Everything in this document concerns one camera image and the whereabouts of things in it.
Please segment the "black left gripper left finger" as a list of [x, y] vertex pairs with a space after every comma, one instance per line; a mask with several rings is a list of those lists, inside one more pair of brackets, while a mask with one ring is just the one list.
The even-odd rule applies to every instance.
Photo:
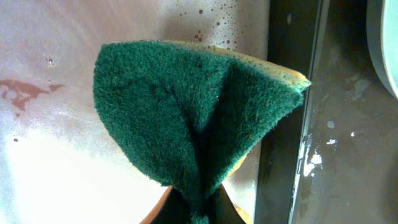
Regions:
[[140, 224], [187, 224], [190, 223], [189, 213], [189, 206], [182, 194], [168, 187]]

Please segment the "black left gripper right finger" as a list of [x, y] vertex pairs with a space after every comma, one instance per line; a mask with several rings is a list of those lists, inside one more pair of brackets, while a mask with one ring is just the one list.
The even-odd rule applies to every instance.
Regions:
[[208, 198], [208, 219], [210, 224], [252, 224], [252, 216], [231, 201], [223, 185]]

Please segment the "small pink rinse tray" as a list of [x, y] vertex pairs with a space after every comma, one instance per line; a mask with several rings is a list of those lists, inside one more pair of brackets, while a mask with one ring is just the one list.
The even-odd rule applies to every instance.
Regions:
[[187, 40], [302, 72], [318, 1], [2, 1], [1, 222], [150, 223], [170, 193], [93, 101], [105, 43]]

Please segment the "large dark brown tray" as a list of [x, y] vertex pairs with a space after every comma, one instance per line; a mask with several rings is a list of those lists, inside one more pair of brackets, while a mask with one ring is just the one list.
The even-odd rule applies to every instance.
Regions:
[[373, 67], [366, 1], [325, 1], [291, 223], [397, 223], [397, 100]]

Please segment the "pale green plate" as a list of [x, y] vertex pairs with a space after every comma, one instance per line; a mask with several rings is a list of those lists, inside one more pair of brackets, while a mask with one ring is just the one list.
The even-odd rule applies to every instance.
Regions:
[[397, 98], [397, 0], [368, 0], [366, 36], [373, 67]]

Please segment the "green and yellow sponge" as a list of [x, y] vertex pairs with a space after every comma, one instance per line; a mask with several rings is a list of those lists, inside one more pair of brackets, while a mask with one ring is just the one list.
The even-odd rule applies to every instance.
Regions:
[[93, 97], [129, 162], [178, 190], [190, 223], [210, 223], [208, 198], [309, 86], [299, 72], [233, 50], [138, 40], [100, 48]]

